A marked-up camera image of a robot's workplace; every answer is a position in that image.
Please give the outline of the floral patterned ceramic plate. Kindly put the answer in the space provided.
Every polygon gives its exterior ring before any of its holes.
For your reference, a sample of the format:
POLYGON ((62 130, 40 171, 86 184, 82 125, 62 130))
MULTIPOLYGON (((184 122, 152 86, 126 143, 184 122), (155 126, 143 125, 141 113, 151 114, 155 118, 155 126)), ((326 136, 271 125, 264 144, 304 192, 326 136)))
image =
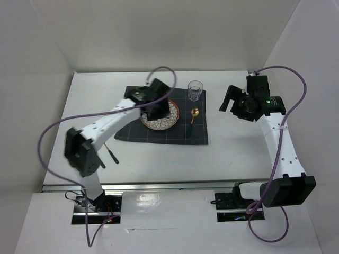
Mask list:
POLYGON ((148 121, 146 114, 144 114, 141 116, 140 120, 147 128, 151 130, 155 130, 155 131, 167 130, 173 127, 179 119, 180 111, 179 111, 179 107, 174 101, 169 100, 168 104, 169 104, 168 117, 154 120, 154 121, 148 121))

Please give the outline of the dark grey checked cloth napkin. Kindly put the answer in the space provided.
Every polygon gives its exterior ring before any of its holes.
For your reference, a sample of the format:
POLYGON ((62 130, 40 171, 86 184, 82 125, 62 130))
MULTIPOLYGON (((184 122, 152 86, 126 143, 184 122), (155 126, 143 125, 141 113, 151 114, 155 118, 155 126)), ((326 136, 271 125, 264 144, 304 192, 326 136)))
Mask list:
POLYGON ((206 91, 204 90, 198 101, 188 98, 188 90, 177 88, 169 97, 179 108, 177 122, 166 130, 153 130, 137 119, 119 130, 114 138, 120 141, 174 144, 174 145, 207 145, 208 130, 206 122, 206 91), (199 109, 199 115, 194 118, 191 135, 186 137, 188 125, 192 120, 191 110, 199 109))

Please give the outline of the clear drinking glass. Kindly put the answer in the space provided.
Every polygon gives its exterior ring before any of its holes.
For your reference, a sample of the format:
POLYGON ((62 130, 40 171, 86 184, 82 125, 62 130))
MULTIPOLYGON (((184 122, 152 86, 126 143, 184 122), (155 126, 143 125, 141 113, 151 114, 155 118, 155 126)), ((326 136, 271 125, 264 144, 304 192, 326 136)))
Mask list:
POLYGON ((188 98, 189 100, 196 102, 200 99, 203 92, 203 83, 198 80, 193 80, 188 84, 188 98))

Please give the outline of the gold fork green handle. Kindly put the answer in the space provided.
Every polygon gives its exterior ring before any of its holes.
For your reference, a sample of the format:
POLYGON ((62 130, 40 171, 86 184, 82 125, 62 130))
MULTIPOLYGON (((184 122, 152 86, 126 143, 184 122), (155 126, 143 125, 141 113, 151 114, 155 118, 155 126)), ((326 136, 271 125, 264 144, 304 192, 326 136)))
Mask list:
POLYGON ((105 148, 107 149, 109 155, 111 156, 111 158, 113 159, 113 161, 116 164, 119 164, 119 160, 117 159, 117 157, 113 154, 113 152, 111 151, 111 149, 106 145, 106 143, 104 143, 105 148))

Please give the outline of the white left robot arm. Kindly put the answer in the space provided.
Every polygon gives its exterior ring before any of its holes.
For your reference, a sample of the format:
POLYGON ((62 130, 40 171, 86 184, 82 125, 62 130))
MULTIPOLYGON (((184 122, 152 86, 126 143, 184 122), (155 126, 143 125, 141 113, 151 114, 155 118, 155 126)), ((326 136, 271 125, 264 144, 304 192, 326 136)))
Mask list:
POLYGON ((99 211, 106 202, 97 174, 98 168, 104 164, 97 152, 110 137, 141 116, 147 116, 148 120, 167 117, 170 114, 167 98, 150 106, 138 106, 153 102, 169 91, 166 84, 155 78, 149 86, 128 91, 114 107, 115 114, 105 115, 81 130, 71 128, 66 132, 64 156, 78 171, 82 191, 87 193, 85 204, 92 211, 99 211))

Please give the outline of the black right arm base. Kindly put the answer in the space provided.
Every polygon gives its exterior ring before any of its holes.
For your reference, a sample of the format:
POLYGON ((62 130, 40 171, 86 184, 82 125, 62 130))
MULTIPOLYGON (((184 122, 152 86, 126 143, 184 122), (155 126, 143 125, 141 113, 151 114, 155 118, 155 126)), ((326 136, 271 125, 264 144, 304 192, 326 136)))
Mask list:
POLYGON ((210 201, 210 204, 214 205, 217 210, 245 210, 254 202, 252 199, 242 198, 240 193, 226 192, 215 193, 215 198, 210 201))

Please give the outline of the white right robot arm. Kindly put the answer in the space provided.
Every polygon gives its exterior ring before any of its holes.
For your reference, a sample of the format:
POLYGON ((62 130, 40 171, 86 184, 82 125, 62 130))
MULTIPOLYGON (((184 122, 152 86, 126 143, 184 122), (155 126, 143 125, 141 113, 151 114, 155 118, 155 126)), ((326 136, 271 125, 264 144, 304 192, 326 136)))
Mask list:
POLYGON ((244 207, 249 201, 261 202, 265 207, 302 204, 316 186, 299 162, 289 134, 283 99, 271 96, 267 76, 247 76, 246 89, 230 85, 221 112, 230 109, 239 119, 256 122, 265 138, 272 162, 272 172, 266 183, 236 183, 231 201, 244 207))

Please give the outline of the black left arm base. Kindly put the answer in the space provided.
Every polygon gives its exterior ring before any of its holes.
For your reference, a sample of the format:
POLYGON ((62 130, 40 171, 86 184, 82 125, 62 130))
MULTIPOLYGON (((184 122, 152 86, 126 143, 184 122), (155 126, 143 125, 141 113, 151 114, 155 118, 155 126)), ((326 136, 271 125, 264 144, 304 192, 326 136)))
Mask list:
MULTIPOLYGON (((85 212, 85 196, 82 191, 76 192, 68 190, 65 193, 65 199, 73 201, 75 203, 74 212, 85 212)), ((104 198, 99 198, 98 201, 88 201, 88 211, 90 213, 108 213, 113 215, 114 212, 120 212, 122 205, 121 195, 106 195, 104 198)))

